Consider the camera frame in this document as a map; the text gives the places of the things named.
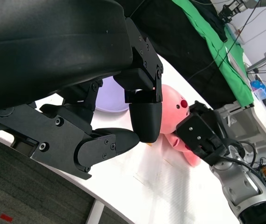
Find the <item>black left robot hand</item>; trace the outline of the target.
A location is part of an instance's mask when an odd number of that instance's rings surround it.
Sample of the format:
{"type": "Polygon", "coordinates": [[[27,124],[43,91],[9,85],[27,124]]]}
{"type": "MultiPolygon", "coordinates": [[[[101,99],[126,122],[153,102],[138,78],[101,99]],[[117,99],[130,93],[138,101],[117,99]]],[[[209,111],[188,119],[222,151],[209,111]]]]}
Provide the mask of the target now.
{"type": "Polygon", "coordinates": [[[0,130],[31,159],[82,179],[161,128],[163,65],[113,0],[0,0],[0,130]],[[132,130],[93,129],[98,90],[124,89],[132,130]]]}

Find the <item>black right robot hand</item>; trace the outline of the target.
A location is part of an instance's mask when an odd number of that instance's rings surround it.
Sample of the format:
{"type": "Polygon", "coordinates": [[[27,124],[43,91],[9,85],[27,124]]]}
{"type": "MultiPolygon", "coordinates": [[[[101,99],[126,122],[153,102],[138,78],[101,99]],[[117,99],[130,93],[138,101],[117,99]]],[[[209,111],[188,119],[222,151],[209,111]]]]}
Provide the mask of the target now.
{"type": "Polygon", "coordinates": [[[200,159],[210,166],[219,161],[220,156],[229,154],[233,146],[244,158],[245,150],[241,143],[229,137],[228,125],[216,110],[196,101],[189,107],[190,114],[176,126],[176,135],[200,159]]]}

